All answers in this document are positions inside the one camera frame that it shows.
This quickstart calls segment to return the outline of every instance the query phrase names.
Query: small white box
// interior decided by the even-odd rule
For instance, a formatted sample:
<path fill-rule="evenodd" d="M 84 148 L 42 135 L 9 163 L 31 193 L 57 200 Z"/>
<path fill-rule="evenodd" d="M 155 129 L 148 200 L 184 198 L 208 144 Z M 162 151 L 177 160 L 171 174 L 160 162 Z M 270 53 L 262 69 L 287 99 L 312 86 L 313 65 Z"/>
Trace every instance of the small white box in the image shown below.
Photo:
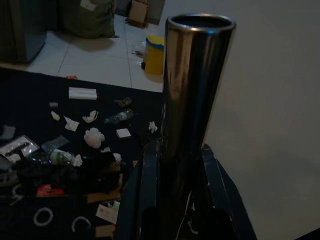
<path fill-rule="evenodd" d="M 130 134 L 128 128 L 117 129 L 116 135 L 118 136 L 119 139 L 128 139 L 131 137 L 131 134 Z"/>

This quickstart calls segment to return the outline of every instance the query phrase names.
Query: pipe opening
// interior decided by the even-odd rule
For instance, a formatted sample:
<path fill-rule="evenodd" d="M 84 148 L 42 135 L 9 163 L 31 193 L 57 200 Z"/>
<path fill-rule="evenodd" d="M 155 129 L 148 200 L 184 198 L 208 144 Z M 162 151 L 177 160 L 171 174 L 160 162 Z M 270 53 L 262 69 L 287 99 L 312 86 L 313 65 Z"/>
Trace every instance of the pipe opening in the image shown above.
<path fill-rule="evenodd" d="M 171 21 L 194 28 L 225 28 L 233 24 L 231 20 L 218 15 L 179 15 L 171 18 Z"/>

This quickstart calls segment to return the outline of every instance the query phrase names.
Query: yellow trash bin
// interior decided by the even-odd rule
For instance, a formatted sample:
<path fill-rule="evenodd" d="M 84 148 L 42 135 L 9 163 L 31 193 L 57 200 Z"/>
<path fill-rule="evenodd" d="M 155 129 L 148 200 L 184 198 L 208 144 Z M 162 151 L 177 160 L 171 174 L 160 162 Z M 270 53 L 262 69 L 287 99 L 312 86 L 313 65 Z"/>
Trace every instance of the yellow trash bin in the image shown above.
<path fill-rule="evenodd" d="M 144 72 L 147 74 L 162 74 L 164 70 L 165 39 L 160 36 L 148 35 L 145 41 Z"/>

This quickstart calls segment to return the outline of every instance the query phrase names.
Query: reflective metal surface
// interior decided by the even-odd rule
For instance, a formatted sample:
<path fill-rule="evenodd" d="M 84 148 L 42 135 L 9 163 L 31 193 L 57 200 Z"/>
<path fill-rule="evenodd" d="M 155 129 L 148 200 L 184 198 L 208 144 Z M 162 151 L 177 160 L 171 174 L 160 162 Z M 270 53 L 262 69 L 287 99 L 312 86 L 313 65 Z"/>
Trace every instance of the reflective metal surface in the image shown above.
<path fill-rule="evenodd" d="M 182 239 L 201 168 L 201 149 L 225 62 L 233 20 L 188 14 L 168 18 L 158 169 L 159 238 Z"/>
<path fill-rule="evenodd" d="M 236 23 L 225 16 L 187 14 L 166 22 L 161 154 L 199 155 Z"/>

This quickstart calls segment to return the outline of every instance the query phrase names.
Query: cardboard box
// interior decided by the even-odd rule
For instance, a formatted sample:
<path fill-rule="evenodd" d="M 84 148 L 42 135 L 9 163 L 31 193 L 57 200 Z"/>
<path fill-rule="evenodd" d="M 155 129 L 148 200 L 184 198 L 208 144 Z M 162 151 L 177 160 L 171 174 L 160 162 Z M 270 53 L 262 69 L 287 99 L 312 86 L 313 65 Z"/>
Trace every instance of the cardboard box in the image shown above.
<path fill-rule="evenodd" d="M 146 23 L 147 11 L 148 11 L 147 3 L 141 3 L 133 0 L 128 22 L 136 26 L 144 26 Z"/>

